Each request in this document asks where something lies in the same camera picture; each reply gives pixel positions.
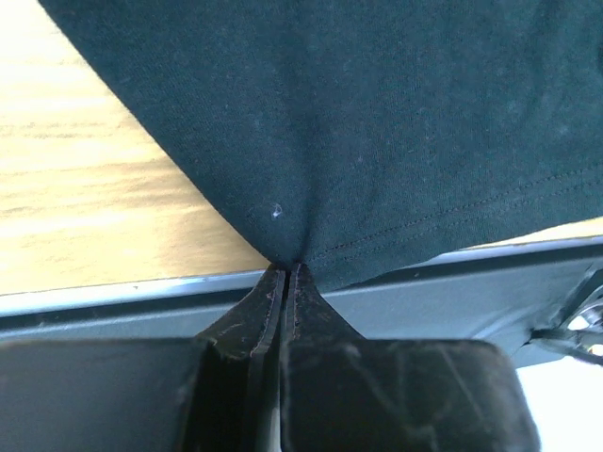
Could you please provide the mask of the black t-shirt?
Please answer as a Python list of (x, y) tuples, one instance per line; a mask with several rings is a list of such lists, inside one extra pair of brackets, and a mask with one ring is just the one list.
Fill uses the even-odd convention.
[(325, 290), (602, 213), (598, 1), (47, 1), (216, 210)]

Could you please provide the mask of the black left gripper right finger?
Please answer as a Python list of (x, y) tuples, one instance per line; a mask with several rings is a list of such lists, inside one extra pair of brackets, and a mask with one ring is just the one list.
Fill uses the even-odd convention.
[(475, 340), (369, 340), (319, 293), (306, 265), (282, 312), (284, 451), (536, 451), (508, 357)]

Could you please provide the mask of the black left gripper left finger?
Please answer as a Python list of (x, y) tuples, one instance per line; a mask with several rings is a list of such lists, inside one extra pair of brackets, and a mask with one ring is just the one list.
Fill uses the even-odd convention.
[(286, 274), (189, 337), (1, 344), (5, 451), (276, 451)]

